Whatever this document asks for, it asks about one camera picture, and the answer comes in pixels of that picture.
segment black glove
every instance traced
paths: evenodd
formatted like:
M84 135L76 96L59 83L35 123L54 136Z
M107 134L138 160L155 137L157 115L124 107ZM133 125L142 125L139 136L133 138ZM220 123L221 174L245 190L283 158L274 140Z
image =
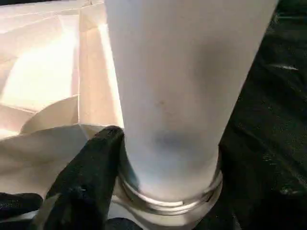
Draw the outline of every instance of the black glove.
M123 137L120 128L109 126L89 140L57 177L30 229L103 229Z
M25 214L38 210L42 203L43 198L38 194L0 193L0 229L27 229L31 223L31 215Z

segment white translucent cylinder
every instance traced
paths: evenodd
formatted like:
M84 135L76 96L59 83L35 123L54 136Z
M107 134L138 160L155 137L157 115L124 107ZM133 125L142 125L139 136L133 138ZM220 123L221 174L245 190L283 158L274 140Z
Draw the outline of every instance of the white translucent cylinder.
M276 2L106 2L129 164L123 173L140 193L180 201L210 186Z

